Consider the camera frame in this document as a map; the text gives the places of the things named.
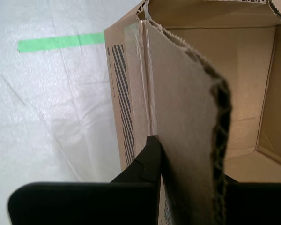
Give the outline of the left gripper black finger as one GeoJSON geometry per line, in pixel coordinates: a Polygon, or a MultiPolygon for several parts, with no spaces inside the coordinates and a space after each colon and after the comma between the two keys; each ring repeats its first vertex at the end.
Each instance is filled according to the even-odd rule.
{"type": "Polygon", "coordinates": [[[281,225],[281,183],[226,178],[227,225],[281,225]]]}
{"type": "Polygon", "coordinates": [[[156,225],[163,148],[148,136],[135,160],[109,183],[39,182],[8,200],[14,225],[156,225]]]}

